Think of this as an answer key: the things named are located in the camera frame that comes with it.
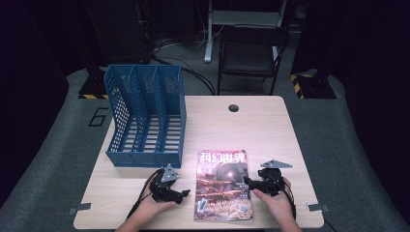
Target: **human hand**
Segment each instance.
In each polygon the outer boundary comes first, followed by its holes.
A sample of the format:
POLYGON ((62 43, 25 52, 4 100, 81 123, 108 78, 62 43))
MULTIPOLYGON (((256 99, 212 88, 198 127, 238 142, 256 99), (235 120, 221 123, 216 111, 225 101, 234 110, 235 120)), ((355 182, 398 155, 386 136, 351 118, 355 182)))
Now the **human hand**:
POLYGON ((172 208, 176 205, 176 202, 157 202, 151 195, 150 186, 148 184, 145 188, 135 212, 120 226, 116 231, 138 231, 144 224, 154 218, 157 214, 172 208))
MULTIPOLYGON (((284 190, 290 195, 290 182, 284 177, 283 181, 286 183, 284 190)), ((282 231, 301 231, 293 218, 291 203, 283 191, 276 196, 265 194, 259 189, 254 189, 253 193, 268 206, 269 213, 275 218, 282 231)))

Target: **table hole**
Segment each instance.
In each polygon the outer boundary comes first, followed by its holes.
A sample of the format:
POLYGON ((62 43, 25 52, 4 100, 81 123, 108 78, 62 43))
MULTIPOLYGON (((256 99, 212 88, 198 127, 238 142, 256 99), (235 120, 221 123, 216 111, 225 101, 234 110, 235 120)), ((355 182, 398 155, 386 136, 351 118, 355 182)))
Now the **table hole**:
POLYGON ((229 109, 229 111, 231 111, 231 112, 238 112, 239 106, 236 105, 236 104, 231 104, 231 105, 229 105, 228 109, 229 109))

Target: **yellow warning stripe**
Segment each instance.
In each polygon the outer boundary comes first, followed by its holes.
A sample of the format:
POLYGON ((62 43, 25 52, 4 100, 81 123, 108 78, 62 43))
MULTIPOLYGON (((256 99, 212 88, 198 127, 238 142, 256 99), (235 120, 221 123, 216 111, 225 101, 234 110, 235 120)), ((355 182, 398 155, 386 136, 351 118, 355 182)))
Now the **yellow warning stripe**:
POLYGON ((78 95, 79 99, 98 100, 108 99, 108 95, 78 95))
MULTIPOLYGON (((293 87, 295 88, 296 95, 299 99, 304 98, 304 94, 302 93, 301 86, 298 83, 298 75, 300 74, 291 74, 290 79, 292 80, 293 87)), ((302 74, 304 77, 313 77, 311 74, 302 74)))

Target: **cable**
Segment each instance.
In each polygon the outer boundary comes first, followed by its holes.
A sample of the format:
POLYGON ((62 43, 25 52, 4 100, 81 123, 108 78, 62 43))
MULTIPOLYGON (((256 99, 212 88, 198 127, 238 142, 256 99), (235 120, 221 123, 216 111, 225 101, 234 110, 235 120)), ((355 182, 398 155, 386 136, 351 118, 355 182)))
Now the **cable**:
POLYGON ((325 219, 325 222, 332 228, 333 231, 337 232, 337 230, 329 223, 328 220, 325 219))
MULTIPOLYGON (((231 10, 232 10, 232 0, 229 3, 229 11, 231 11, 231 10)), ((219 31, 217 33, 215 33, 214 36, 212 36, 212 39, 215 38, 223 30, 224 27, 225 27, 225 25, 222 25, 221 28, 219 29, 219 31)))
MULTIPOLYGON (((153 59, 153 60, 155 60, 155 61, 157 61, 157 62, 159 62, 163 65, 172 65, 171 63, 163 61, 163 60, 159 59, 158 57, 156 57, 154 55, 151 57, 151 59, 153 59)), ((181 62, 184 62, 184 61, 182 61, 180 59, 177 59, 177 58, 169 58, 169 59, 174 59, 174 60, 179 60, 181 62)), ((215 95, 215 88, 214 88, 214 85, 212 84, 212 82, 209 79, 207 79, 205 76, 195 72, 193 70, 193 68, 191 66, 189 66, 186 62, 184 62, 184 63, 190 68, 190 70, 186 69, 184 67, 182 67, 182 70, 189 73, 189 74, 192 74, 193 76, 195 76, 199 81, 201 81, 207 87, 207 89, 211 92, 211 95, 214 96, 215 95)))
POLYGON ((202 42, 199 45, 190 46, 190 48, 199 48, 200 46, 202 46, 207 41, 206 40, 206 33, 205 33, 205 24, 204 24, 204 21, 202 20, 202 16, 201 16, 201 12, 199 11, 198 1, 197 0, 195 0, 195 5, 196 5, 196 11, 198 12, 199 19, 200 19, 201 24, 202 24, 202 31, 204 32, 203 33, 204 36, 203 36, 202 42))
POLYGON ((285 184, 287 185, 287 187, 289 188, 289 192, 292 195, 292 197, 290 197, 289 193, 287 193, 287 191, 279 184, 279 182, 277 180, 275 180, 275 178, 273 178, 271 175, 266 175, 269 179, 271 179, 271 181, 274 182, 274 184, 276 184, 277 186, 279 186, 280 190, 286 195, 287 199, 289 200, 290 206, 292 208, 292 214, 293 214, 293 218, 296 219, 296 206, 295 206, 295 199, 293 197, 293 192, 290 189, 290 186, 288 186, 285 182, 285 184))
POLYGON ((188 68, 190 68, 191 71, 194 72, 193 68, 185 61, 178 59, 178 58, 173 58, 173 57, 164 57, 164 56, 157 56, 157 58, 159 59, 171 59, 171 60, 177 60, 177 61, 181 61, 182 63, 184 63, 186 66, 188 66, 188 68))
POLYGON ((138 208, 139 204, 141 203, 142 200, 144 200, 147 196, 152 195, 153 192, 150 192, 148 195, 142 197, 142 195, 144 194, 145 189, 147 188, 148 184, 150 184, 151 180, 154 178, 155 175, 157 175, 158 173, 161 172, 161 169, 158 169, 157 171, 155 171, 148 179, 147 181, 145 181, 144 187, 142 188, 141 193, 139 193, 139 197, 138 200, 135 202, 135 204, 133 204, 129 214, 127 215, 127 219, 133 214, 133 212, 135 212, 135 210, 138 208))

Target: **metal bracket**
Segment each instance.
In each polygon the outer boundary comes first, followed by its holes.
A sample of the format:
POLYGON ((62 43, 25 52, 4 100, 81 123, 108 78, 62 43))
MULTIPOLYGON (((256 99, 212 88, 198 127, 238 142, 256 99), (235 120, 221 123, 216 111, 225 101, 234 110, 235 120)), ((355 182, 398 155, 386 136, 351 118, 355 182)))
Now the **metal bracket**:
POLYGON ((307 203, 307 209, 310 210, 311 212, 321 211, 322 213, 331 211, 331 209, 329 209, 327 205, 320 205, 320 204, 308 204, 307 203))
POLYGON ((91 209, 91 203, 78 204, 75 208, 70 208, 67 211, 67 215, 75 215, 77 211, 90 210, 90 209, 91 209))
POLYGON ((178 180, 179 175, 178 173, 175 172, 175 170, 172 168, 171 164, 169 164, 166 168, 165 171, 162 174, 161 182, 171 182, 171 181, 176 181, 178 180))
POLYGON ((262 167, 267 167, 267 168, 283 168, 283 167, 293 167, 291 164, 287 164, 284 162, 276 161, 274 159, 264 162, 260 164, 262 167))

